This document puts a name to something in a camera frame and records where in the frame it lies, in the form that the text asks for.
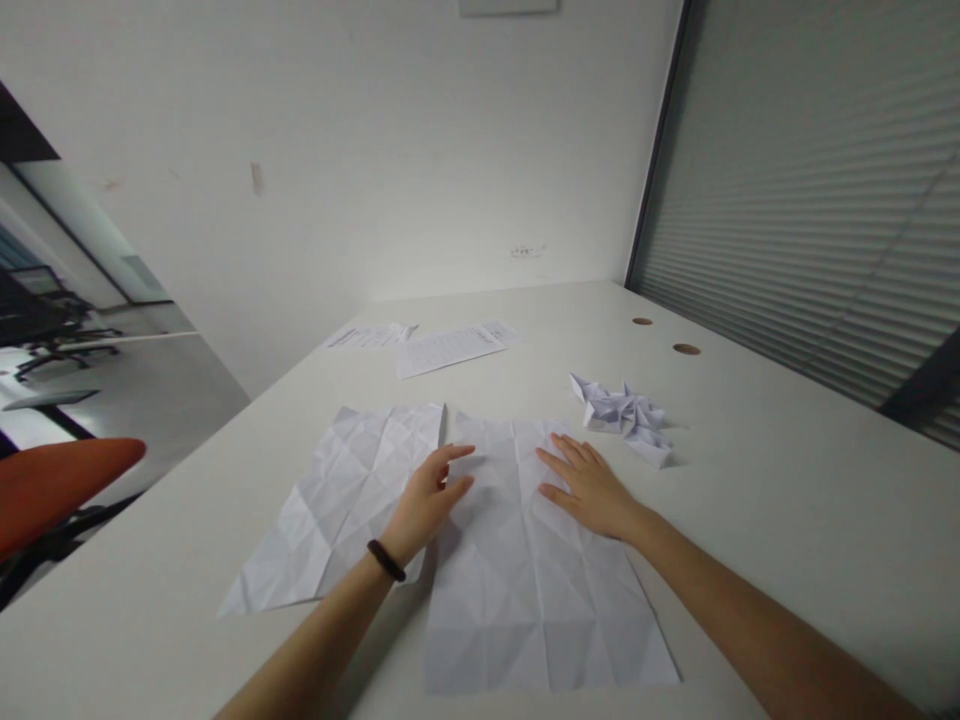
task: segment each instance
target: hand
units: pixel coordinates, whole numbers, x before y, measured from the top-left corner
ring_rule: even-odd
[[[570,492],[544,483],[540,493],[588,530],[629,541],[637,525],[652,511],[631,497],[592,445],[556,433],[551,433],[550,439],[569,464],[542,448],[537,448],[537,457],[567,482]]]
[[[473,478],[465,475],[456,483],[445,482],[450,461],[465,457],[473,445],[445,445],[434,450],[407,483],[380,544],[403,567],[440,531],[457,501],[467,494]]]

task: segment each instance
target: white paper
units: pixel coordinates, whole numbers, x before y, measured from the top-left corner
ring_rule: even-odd
[[[437,449],[442,418],[442,405],[341,408],[218,616],[326,595],[383,533],[410,475]],[[421,552],[406,568],[407,582],[422,564]]]
[[[499,320],[487,320],[487,322],[480,324],[483,325],[484,330],[493,335],[504,345],[516,345],[518,342],[523,340],[523,337],[520,335],[520,333],[518,333],[509,325],[504,325]]]
[[[376,350],[404,343],[418,325],[375,325],[373,327],[341,328],[320,345],[321,350]]]
[[[627,446],[658,470],[663,467],[673,450],[670,440],[657,432],[666,419],[663,408],[648,397],[634,395],[626,381],[622,393],[610,393],[600,383],[570,373],[570,387],[584,405],[587,430],[621,433],[626,429]]]
[[[650,427],[644,427],[640,423],[633,426],[633,429],[624,436],[623,441],[657,470],[663,467],[673,449],[673,444],[662,433]]]
[[[476,480],[439,537],[428,693],[679,682],[623,547],[537,492],[543,482],[569,489],[534,453],[565,429],[458,415],[453,441],[477,451],[450,477]]]
[[[397,377],[405,380],[506,349],[482,325],[430,335],[397,346]]]

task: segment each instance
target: crumpled paper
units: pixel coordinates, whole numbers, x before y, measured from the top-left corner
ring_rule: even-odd
[[[583,402],[583,426],[595,432],[621,434],[623,441],[658,470],[670,457],[673,443],[659,432],[666,420],[663,408],[644,395],[634,395],[627,384],[623,392],[610,393],[600,383],[570,373],[574,394]]]

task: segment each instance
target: white table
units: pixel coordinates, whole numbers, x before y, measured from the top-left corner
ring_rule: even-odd
[[[638,316],[653,325],[632,324]],[[610,283],[383,303],[353,323],[420,323],[419,335],[491,318],[524,342],[402,382],[389,351],[307,357],[0,615],[0,717],[211,715],[313,607],[214,617],[341,405],[438,402],[448,417],[579,428],[569,371],[611,387],[623,377],[679,425],[668,431],[677,461],[661,471],[591,433],[638,497],[915,701],[955,692],[960,455]],[[681,342],[703,353],[675,352]],[[388,599],[341,708],[365,718],[763,717],[634,559],[683,684],[427,697],[421,583]]]

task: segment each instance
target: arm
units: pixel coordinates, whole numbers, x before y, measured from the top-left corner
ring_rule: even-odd
[[[543,495],[589,530],[644,555],[771,717],[923,717],[853,657],[634,500],[588,443],[552,439],[568,462],[540,449],[537,455],[570,493],[542,485]]]
[[[380,544],[401,567],[440,530],[473,478],[450,487],[449,463],[474,451],[447,445],[410,478]],[[369,553],[217,714],[218,720],[302,718],[330,697],[393,585]]]

